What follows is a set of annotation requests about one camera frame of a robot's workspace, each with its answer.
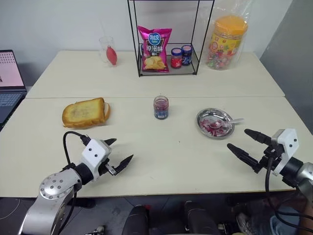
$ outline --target toast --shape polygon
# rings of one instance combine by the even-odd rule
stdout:
[[[64,127],[88,127],[104,123],[110,115],[110,106],[103,98],[80,101],[65,107]]]

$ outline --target potato chips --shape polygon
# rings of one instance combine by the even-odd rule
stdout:
[[[171,28],[158,28],[148,30],[138,26],[143,39],[143,70],[168,72],[166,63],[166,45],[170,38]]]

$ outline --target blue jar lid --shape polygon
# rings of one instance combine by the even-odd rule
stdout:
[[[173,48],[172,49],[172,55],[176,55],[176,56],[178,56],[178,55],[182,55],[182,50],[180,49],[180,48]]]
[[[190,45],[183,45],[182,47],[181,47],[181,49],[183,50],[183,52],[189,52],[189,53],[191,53],[192,52],[192,47],[190,46]]]

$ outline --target white table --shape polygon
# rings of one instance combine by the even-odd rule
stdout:
[[[0,132],[0,196],[35,197],[41,180],[66,165],[62,111],[83,98],[25,99]],[[92,138],[117,138],[110,163],[134,154],[117,176],[103,175],[78,192],[79,197],[264,191],[265,170],[255,174],[226,147],[231,142],[260,159],[266,148],[244,129],[272,136],[296,128],[300,148],[295,157],[312,161],[313,137],[284,97],[170,98],[170,115],[157,120],[153,98],[105,98],[112,113],[103,126],[77,130]],[[228,139],[217,141],[196,127],[199,110],[217,107],[233,118],[245,118]],[[69,155],[79,163],[84,146],[68,137]],[[271,190],[289,189],[271,177]]]
[[[253,53],[243,53],[236,68],[216,71],[204,63],[198,75],[138,77],[134,52],[118,52],[108,68],[97,51],[60,51],[27,98],[60,97],[233,97],[284,96]]]

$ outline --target orange jar lid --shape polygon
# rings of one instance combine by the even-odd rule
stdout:
[[[215,29],[225,34],[243,35],[247,31],[248,25],[242,17],[223,16],[215,21]]]

